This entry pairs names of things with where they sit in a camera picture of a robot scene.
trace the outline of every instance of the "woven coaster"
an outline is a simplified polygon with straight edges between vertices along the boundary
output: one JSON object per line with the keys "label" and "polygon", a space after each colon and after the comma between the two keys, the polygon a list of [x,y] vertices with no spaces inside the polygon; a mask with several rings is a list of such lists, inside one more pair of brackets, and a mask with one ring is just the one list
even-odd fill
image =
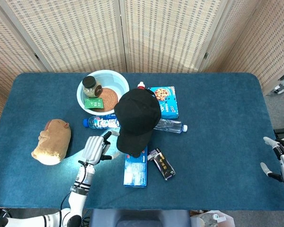
{"label": "woven coaster", "polygon": [[118,103],[118,96],[116,92],[109,88],[103,88],[103,91],[98,98],[102,98],[104,108],[95,108],[93,109],[95,112],[111,111]]}

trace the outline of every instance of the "blue tablecloth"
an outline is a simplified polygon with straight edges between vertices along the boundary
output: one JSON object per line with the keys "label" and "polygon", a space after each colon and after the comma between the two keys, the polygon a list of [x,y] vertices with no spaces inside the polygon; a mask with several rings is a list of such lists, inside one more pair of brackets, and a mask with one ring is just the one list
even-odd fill
{"label": "blue tablecloth", "polygon": [[[0,207],[58,208],[74,183],[87,138],[104,130],[84,128],[89,114],[76,90],[88,73],[23,73],[14,81],[0,120]],[[248,73],[122,73],[130,88],[175,86],[182,134],[154,131],[176,171],[165,181],[148,163],[146,188],[123,186],[124,154],[95,167],[86,208],[284,210],[284,185],[261,170],[279,164],[263,136],[273,130],[257,78]],[[45,166],[31,157],[50,119],[70,123],[67,157]]]}

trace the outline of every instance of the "cap brim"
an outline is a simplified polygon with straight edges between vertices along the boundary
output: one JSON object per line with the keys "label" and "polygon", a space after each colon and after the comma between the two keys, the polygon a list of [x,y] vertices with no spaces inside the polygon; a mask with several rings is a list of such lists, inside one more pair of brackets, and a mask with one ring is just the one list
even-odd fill
{"label": "cap brim", "polygon": [[134,157],[138,157],[151,140],[152,130],[143,135],[137,136],[123,130],[121,127],[119,133],[120,136],[118,136],[117,139],[118,150]]}

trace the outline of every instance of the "blue snack box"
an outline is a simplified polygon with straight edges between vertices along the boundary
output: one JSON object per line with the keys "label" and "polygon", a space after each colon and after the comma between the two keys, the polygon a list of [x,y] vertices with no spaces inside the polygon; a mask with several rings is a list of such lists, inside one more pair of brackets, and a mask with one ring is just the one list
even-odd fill
{"label": "blue snack box", "polygon": [[147,147],[135,158],[125,155],[124,181],[127,187],[146,187],[147,183]]}
{"label": "blue snack box", "polygon": [[150,87],[155,93],[161,108],[162,118],[174,119],[179,117],[175,87]]}

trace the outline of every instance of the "stuffed hamster toy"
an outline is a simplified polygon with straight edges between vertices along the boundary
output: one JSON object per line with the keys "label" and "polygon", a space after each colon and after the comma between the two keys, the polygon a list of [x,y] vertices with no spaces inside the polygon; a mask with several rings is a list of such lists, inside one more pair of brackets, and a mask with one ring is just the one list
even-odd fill
{"label": "stuffed hamster toy", "polygon": [[32,157],[45,165],[55,165],[65,158],[71,139],[70,125],[61,119],[49,121],[40,132]]}

